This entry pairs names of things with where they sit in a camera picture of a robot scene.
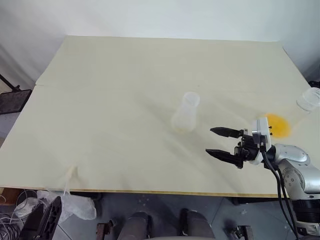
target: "upside-down plastic cup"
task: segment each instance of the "upside-down plastic cup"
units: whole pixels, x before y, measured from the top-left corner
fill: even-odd
[[[270,132],[272,132],[272,136],[275,138],[285,138],[290,136],[295,126],[319,107],[320,89],[317,87],[311,87],[304,91],[296,100],[295,107],[288,111],[286,117],[267,113],[265,116],[268,118],[269,126],[272,126],[272,129],[270,130]]]

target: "plywood board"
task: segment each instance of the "plywood board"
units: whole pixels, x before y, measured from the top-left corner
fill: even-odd
[[[307,88],[274,42],[68,36],[0,148],[0,185],[63,189],[75,167],[74,190],[275,194],[262,164],[209,156],[237,144],[209,129],[250,130]],[[197,127],[180,134],[170,120],[188,91],[201,97]],[[320,168],[319,133],[316,111],[273,143],[305,149]]]

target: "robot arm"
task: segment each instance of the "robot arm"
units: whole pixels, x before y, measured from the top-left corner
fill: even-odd
[[[260,118],[253,126],[252,136],[248,131],[216,127],[212,132],[224,136],[239,138],[241,141],[234,148],[234,155],[229,152],[206,149],[211,156],[243,167],[244,161],[252,164],[264,163],[260,152],[260,139],[264,136],[266,156],[275,169],[279,169],[284,187],[292,202],[298,233],[301,235],[320,236],[320,170],[311,164],[308,154],[299,147],[284,144],[271,145],[267,118]]]

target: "black cable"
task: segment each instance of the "black cable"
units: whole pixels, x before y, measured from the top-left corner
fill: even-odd
[[[270,168],[270,165],[271,165],[270,162],[269,162],[269,161],[267,162],[266,160],[264,160],[264,161],[265,161],[265,163],[267,164],[268,168],[271,169],[271,168]],[[278,201],[279,201],[281,210],[282,210],[283,215],[284,215],[287,223],[289,224],[291,230],[294,232],[294,228],[293,228],[293,226],[291,225],[291,223],[290,223],[290,221],[289,221],[289,218],[288,218],[288,216],[287,216],[287,214],[286,214],[286,212],[285,212],[285,208],[284,208],[284,205],[283,205],[283,202],[282,202],[282,198],[281,198],[281,181],[280,181],[280,179],[279,179],[279,177],[277,176],[276,173],[273,173],[273,174],[275,174],[274,176],[275,176],[276,183],[277,183],[277,184],[276,184],[276,185],[277,185],[277,196],[278,196]]]
[[[281,189],[282,189],[282,192],[283,192],[283,196],[284,196],[286,208],[288,209],[288,212],[289,212],[289,214],[290,214],[290,218],[291,218],[291,220],[292,220],[292,222],[293,222],[294,231],[297,233],[298,230],[297,230],[297,226],[296,226],[296,221],[295,221],[294,215],[293,215],[293,213],[292,213],[292,209],[291,209],[291,206],[290,206],[290,203],[289,203],[287,194],[286,194],[284,178],[283,178],[280,170],[278,169],[277,171],[278,171],[278,173],[279,173],[279,178],[280,178],[280,183],[281,183]]]
[[[9,220],[0,221],[0,240],[18,240],[20,231],[21,229],[17,223],[10,223]]]
[[[278,195],[278,201],[279,201],[279,204],[280,204],[280,207],[281,207],[281,210],[283,212],[283,215],[286,219],[286,221],[288,222],[290,228],[292,229],[296,239],[298,240],[299,239],[299,235],[298,235],[298,231],[297,231],[297,227],[296,227],[296,223],[295,223],[295,220],[292,216],[292,212],[291,209],[290,209],[290,206],[287,206],[288,208],[288,211],[289,211],[289,214],[290,214],[290,218],[291,218],[291,222],[292,222],[292,225],[290,224],[290,221],[289,221],[289,218],[285,212],[285,209],[284,209],[284,206],[283,206],[283,203],[282,203],[282,198],[281,198],[281,189],[282,189],[282,185],[281,185],[281,180],[280,180],[280,177],[279,175],[276,173],[275,169],[272,167],[268,157],[267,157],[267,154],[265,151],[262,151],[261,152],[262,156],[263,156],[263,160],[265,162],[265,164],[268,166],[268,168],[271,170],[271,172],[273,173],[275,179],[276,179],[276,184],[277,184],[277,195]]]

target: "yellow spill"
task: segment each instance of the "yellow spill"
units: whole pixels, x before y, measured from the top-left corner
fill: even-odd
[[[285,138],[291,134],[291,126],[282,116],[273,113],[267,113],[265,116],[268,118],[269,126],[272,126],[270,132],[273,137]]]

